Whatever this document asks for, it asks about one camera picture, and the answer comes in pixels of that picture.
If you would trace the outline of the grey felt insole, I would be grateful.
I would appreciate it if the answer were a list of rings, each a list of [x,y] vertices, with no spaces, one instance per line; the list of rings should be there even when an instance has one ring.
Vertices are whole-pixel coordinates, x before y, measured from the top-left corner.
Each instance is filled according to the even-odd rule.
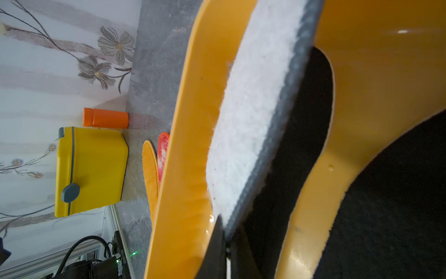
[[[274,159],[302,83],[323,1],[259,1],[231,67],[206,165],[230,242]]]

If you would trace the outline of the red white patterned insole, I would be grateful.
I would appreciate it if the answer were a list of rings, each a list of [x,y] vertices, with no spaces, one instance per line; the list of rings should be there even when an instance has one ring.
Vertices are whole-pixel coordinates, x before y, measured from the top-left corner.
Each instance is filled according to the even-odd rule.
[[[167,156],[169,138],[170,138],[170,135],[167,132],[161,133],[158,138],[157,174],[158,174],[159,184],[161,184],[161,180],[162,180],[162,176],[163,176],[164,164],[165,164],[166,156]]]

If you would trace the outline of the narrow yellow fuzzy insole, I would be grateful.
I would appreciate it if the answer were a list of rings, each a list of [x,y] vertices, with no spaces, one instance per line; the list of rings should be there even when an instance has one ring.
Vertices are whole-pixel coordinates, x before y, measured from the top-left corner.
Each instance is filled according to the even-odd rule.
[[[154,225],[159,197],[159,178],[156,152],[150,141],[145,141],[142,146],[142,170],[149,203],[151,222],[152,225]]]

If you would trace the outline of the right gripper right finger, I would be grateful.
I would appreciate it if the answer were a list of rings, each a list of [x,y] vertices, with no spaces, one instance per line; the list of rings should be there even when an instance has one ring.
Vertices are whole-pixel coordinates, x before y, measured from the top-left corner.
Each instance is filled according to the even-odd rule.
[[[232,279],[261,279],[244,227],[236,230],[230,254]]]

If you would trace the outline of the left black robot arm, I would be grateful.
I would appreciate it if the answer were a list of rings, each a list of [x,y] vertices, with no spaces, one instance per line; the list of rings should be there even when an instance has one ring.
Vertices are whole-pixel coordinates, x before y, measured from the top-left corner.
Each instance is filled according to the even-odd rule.
[[[104,260],[82,260],[70,265],[68,259],[74,250],[82,243],[94,240],[105,248]],[[118,231],[115,232],[111,242],[106,242],[102,237],[87,236],[68,250],[55,275],[55,279],[130,279],[130,268],[124,252],[123,242]]]

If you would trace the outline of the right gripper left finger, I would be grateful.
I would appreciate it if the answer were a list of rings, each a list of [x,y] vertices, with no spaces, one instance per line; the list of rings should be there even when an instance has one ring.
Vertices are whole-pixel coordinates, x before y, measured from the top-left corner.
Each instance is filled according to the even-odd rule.
[[[221,215],[217,217],[207,251],[195,279],[226,279],[226,242]]]

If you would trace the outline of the black insole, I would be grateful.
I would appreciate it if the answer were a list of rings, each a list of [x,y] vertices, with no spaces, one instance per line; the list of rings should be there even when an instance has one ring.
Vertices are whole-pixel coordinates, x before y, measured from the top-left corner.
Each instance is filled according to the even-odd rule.
[[[332,107],[331,65],[313,47],[265,186],[243,224],[261,279],[275,276],[290,215],[324,148]]]
[[[383,150],[339,208],[316,279],[446,276],[446,114]]]

